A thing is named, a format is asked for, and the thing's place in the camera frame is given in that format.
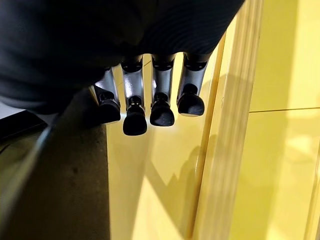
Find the wooden trim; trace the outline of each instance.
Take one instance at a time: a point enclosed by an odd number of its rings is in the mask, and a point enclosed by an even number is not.
[[[306,220],[303,240],[320,239],[319,213],[317,213],[317,205],[319,204],[320,196],[320,142],[318,147],[318,155],[316,159],[314,178],[312,184],[311,199],[309,204],[308,217]],[[318,222],[317,230],[313,226]]]
[[[211,123],[212,123],[212,118],[214,115],[214,107],[215,107],[215,103],[216,103],[216,96],[217,96],[217,90],[218,90],[220,70],[221,70],[222,58],[223,58],[223,54],[224,54],[225,42],[226,42],[226,33],[223,34],[223,36],[219,42],[219,45],[218,45],[218,51],[217,51],[215,64],[214,64],[213,76],[212,76],[212,80],[210,83],[207,113],[205,115],[203,133],[202,133],[200,150],[199,150],[199,156],[197,159],[197,166],[195,169],[196,183],[195,183],[195,193],[194,193],[194,199],[193,199],[193,202],[194,202],[193,205],[195,206],[195,208],[194,208],[193,212],[191,213],[192,215],[190,217],[190,223],[189,223],[189,227],[188,227],[189,232],[187,233],[187,236],[192,236],[193,229],[195,227],[197,205],[199,202],[200,188],[201,188],[202,176],[203,176],[203,172],[204,172],[204,164],[205,164],[205,159],[206,159],[206,152],[207,152],[208,142],[209,142],[209,137],[210,137]]]
[[[212,157],[206,153],[194,225],[195,240],[227,240],[236,197],[259,47],[263,0],[237,14],[220,124]]]

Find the robotic finger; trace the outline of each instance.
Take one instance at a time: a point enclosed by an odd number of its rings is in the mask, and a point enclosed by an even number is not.
[[[205,112],[204,101],[199,97],[209,54],[184,53],[183,69],[176,99],[178,112],[189,117],[201,116]]]
[[[120,101],[112,69],[106,69],[103,79],[96,82],[94,91],[99,106],[99,115],[103,123],[119,121]]]
[[[175,123],[170,109],[175,54],[152,55],[152,102],[150,123],[167,127]]]
[[[142,135],[147,131],[143,56],[125,57],[121,67],[126,109],[123,132],[128,136]]]

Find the glossy yellow panel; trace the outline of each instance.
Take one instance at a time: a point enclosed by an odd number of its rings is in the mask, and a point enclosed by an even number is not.
[[[304,239],[319,143],[320,109],[249,114],[231,240]]]
[[[265,0],[251,111],[320,107],[320,1]]]

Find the yellow surface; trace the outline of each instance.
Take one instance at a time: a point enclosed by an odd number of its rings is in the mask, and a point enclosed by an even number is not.
[[[320,109],[250,113],[231,240],[304,239],[319,123]]]
[[[230,240],[316,238],[320,109],[307,108],[320,108],[319,9],[318,0],[264,1]]]
[[[265,0],[251,111],[320,107],[320,1]]]

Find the robotic hand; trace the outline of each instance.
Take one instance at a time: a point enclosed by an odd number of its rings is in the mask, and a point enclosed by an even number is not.
[[[112,67],[121,64],[127,135],[146,132],[142,55],[152,54],[150,123],[171,126],[175,54],[184,53],[178,112],[201,116],[210,54],[244,0],[1,0],[0,101],[44,119],[94,85],[103,122],[120,119]]]

